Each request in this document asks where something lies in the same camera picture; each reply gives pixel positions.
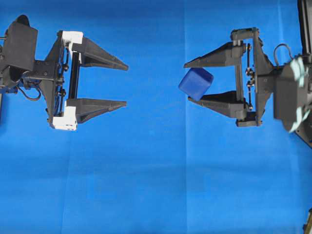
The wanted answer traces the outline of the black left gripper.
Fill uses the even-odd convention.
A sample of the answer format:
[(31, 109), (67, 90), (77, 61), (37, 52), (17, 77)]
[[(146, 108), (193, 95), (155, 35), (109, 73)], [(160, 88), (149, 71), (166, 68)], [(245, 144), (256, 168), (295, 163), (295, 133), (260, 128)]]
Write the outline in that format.
[(50, 79), (43, 79), (39, 88), (47, 104), (48, 123), (57, 130), (75, 131), (78, 123), (117, 110), (127, 105), (126, 101), (73, 98), (67, 99), (63, 90), (68, 59), (73, 51), (79, 53), (81, 67), (103, 67), (127, 71), (128, 65), (112, 56), (79, 31), (59, 31), (57, 39), (44, 62), (52, 69)]

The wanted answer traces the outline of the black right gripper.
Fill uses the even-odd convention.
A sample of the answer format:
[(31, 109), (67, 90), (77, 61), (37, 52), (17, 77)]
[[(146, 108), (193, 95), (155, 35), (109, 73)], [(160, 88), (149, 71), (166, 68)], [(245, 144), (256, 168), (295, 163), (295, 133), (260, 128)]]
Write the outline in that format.
[[(245, 39), (252, 39), (253, 44), (246, 46)], [(273, 71), (273, 64), (262, 50), (263, 42), (259, 37), (259, 30), (255, 27), (237, 29), (231, 32), (231, 42), (227, 42), (219, 48), (197, 57), (184, 64), (184, 68), (224, 67), (241, 63), (243, 54), (253, 49), (253, 67), (246, 69), (246, 75), (250, 77), (247, 82), (248, 91), (255, 88), (255, 111), (252, 104), (246, 104), (243, 100), (236, 99), (236, 91), (228, 91), (220, 94), (203, 95), (199, 101), (188, 97), (188, 100), (202, 107), (206, 107), (230, 118), (236, 118), (238, 127), (260, 126), (265, 105), (273, 92), (269, 74)]]

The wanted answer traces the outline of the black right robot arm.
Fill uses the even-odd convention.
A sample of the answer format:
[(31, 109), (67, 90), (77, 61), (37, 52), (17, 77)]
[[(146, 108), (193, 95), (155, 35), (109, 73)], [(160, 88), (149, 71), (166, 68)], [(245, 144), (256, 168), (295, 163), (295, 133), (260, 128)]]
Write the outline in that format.
[[(303, 141), (312, 143), (312, 49), (305, 41), (303, 52), (284, 65), (273, 65), (262, 50), (263, 42), (256, 27), (231, 32), (231, 41), (214, 51), (184, 64), (185, 68), (235, 67), (236, 90), (188, 99), (200, 106), (236, 119), (238, 127), (260, 126), (265, 106), (273, 95), (274, 118), (285, 130), (295, 132)], [(243, 93), (242, 56), (253, 54), (253, 67), (246, 69), (250, 77), (247, 87), (255, 88), (255, 106)]]

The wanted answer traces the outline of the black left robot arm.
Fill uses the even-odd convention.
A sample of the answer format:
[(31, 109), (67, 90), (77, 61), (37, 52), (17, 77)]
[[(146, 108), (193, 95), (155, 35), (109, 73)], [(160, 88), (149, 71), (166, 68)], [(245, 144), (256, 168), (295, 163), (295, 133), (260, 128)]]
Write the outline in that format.
[(45, 60), (35, 59), (38, 32), (14, 22), (0, 48), (0, 92), (36, 89), (46, 101), (49, 125), (74, 131), (106, 112), (125, 107), (125, 101), (78, 98), (80, 67), (128, 70), (128, 66), (79, 31), (59, 31)]

